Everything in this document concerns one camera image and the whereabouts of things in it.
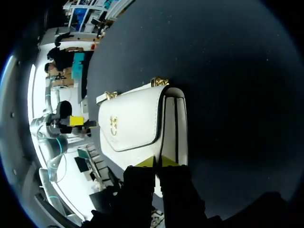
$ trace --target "white cable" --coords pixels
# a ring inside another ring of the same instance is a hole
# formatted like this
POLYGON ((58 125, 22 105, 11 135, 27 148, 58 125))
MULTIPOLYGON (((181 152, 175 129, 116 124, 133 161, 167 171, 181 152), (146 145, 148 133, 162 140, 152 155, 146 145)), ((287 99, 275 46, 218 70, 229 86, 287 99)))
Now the white cable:
POLYGON ((64 179, 64 177, 66 176, 66 173, 67 173, 67 158, 66 158, 66 153, 64 153, 63 156, 64 156, 65 162, 66 162, 65 163, 66 170, 65 170, 65 173, 63 174, 62 178, 60 180, 58 180, 58 181, 55 181, 55 183, 61 182, 64 179))

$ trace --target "desk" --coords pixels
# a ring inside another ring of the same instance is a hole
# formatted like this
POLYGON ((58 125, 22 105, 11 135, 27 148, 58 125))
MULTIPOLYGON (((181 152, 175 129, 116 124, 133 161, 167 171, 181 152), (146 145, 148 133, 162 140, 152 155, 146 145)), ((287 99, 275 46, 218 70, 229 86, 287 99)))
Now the desk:
MULTIPOLYGON (((299 53, 259 1, 136 1, 91 59, 90 119, 104 91, 168 78, 185 93, 189 167, 207 216, 225 219, 265 191, 289 199, 304 163, 299 53)), ((92 136, 100 149, 99 128, 92 136)), ((162 209, 162 200, 153 205, 162 209)))

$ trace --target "teal object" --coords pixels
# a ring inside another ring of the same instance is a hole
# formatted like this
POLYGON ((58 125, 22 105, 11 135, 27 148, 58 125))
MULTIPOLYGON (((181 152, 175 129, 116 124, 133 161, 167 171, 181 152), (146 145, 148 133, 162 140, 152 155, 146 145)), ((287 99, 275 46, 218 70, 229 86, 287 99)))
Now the teal object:
POLYGON ((78 156, 80 158, 84 158, 84 159, 90 159, 90 155, 87 151, 84 151, 84 150, 80 150, 80 149, 77 149, 78 151, 78 156))
POLYGON ((72 64, 72 79, 81 79, 83 64, 82 61, 85 59, 84 53, 75 53, 72 64))

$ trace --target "gold chain strap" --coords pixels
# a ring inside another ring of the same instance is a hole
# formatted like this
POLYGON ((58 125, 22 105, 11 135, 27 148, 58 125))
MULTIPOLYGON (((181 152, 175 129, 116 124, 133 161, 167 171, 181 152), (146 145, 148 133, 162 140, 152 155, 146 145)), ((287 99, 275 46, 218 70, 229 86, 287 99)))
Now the gold chain strap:
MULTIPOLYGON (((155 78, 152 78, 151 81, 151 87, 156 87, 156 86, 166 86, 166 85, 169 85, 169 80, 168 79, 161 79, 160 77, 155 77, 155 78)), ((115 91, 115 92, 108 92, 108 91, 105 91, 105 94, 106 94, 106 98, 108 100, 110 99, 113 99, 115 97, 117 97, 118 93, 115 91)))

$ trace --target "person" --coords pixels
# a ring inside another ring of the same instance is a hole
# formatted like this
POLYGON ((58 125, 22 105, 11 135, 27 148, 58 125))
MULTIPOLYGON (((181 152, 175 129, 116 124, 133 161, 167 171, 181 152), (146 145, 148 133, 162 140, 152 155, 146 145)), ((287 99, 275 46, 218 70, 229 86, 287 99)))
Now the person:
POLYGON ((83 52, 82 47, 68 47, 60 50, 58 47, 51 49, 47 54, 47 59, 53 61, 58 71, 71 67, 74 61, 74 52, 83 52))
POLYGON ((149 228, 155 175, 160 179, 163 193, 166 228, 244 228, 244 227, 304 227, 304 182, 296 199, 286 202, 277 192, 264 193, 244 210, 222 220, 207 218, 205 201, 197 193, 188 166, 134 167, 123 173, 124 182, 117 195, 108 196, 109 210, 93 210, 91 221, 82 228, 149 228))

